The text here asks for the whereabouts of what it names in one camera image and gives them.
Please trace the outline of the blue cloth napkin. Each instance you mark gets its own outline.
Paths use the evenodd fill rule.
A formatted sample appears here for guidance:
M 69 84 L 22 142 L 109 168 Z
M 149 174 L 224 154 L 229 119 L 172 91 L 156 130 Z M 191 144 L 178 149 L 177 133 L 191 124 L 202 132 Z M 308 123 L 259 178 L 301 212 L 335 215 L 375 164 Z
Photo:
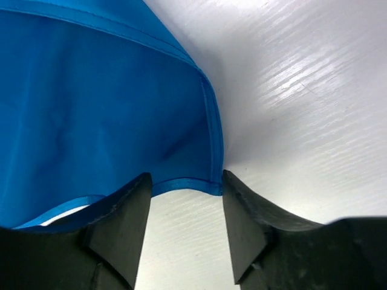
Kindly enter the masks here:
M 141 173 L 219 196 L 211 84 L 143 1 L 1 2 L 1 225 L 39 225 Z

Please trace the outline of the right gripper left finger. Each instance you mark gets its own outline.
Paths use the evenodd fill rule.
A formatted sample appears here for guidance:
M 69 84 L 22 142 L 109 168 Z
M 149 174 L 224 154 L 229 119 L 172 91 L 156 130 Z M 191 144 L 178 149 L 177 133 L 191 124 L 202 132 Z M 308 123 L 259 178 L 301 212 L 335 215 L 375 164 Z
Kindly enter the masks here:
M 152 191 L 143 173 L 47 226 L 1 229 L 2 289 L 134 289 Z

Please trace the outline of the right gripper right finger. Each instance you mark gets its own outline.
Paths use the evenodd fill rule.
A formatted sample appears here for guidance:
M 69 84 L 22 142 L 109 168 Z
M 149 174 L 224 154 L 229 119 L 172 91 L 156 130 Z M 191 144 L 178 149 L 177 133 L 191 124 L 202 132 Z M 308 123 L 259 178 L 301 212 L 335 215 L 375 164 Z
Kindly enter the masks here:
M 233 277 L 241 289 L 385 289 L 386 218 L 319 224 L 223 173 Z

